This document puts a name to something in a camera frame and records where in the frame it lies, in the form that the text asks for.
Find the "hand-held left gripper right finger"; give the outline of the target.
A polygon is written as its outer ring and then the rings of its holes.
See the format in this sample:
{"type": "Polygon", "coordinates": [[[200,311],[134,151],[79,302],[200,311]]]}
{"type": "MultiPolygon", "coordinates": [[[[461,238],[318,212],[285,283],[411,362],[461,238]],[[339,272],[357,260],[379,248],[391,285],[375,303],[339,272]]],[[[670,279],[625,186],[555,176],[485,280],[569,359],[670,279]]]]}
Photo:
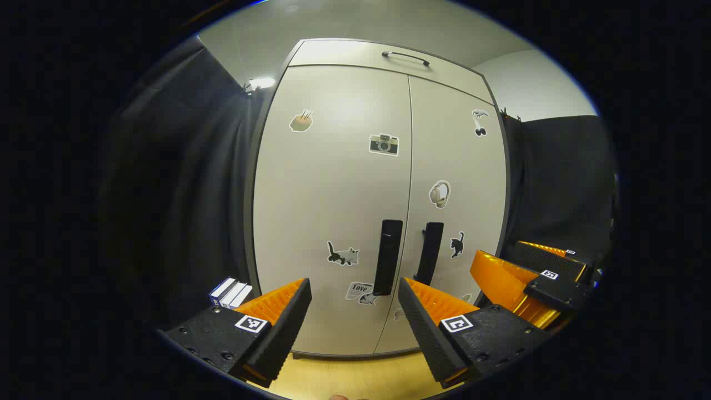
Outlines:
{"type": "Polygon", "coordinates": [[[488,379],[551,337],[499,304],[473,306],[407,277],[399,280],[398,300],[434,380],[444,389],[488,379]]]}

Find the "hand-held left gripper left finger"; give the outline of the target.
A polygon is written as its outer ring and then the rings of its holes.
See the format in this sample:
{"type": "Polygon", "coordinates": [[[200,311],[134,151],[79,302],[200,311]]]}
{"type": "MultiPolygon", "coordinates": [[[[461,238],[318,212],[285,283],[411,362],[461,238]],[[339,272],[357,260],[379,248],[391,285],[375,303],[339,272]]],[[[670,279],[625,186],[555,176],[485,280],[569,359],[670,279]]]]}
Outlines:
{"type": "Polygon", "coordinates": [[[268,388],[292,351],[312,301],[307,277],[256,298],[252,287],[224,277],[208,306],[160,334],[206,365],[268,388]]]}

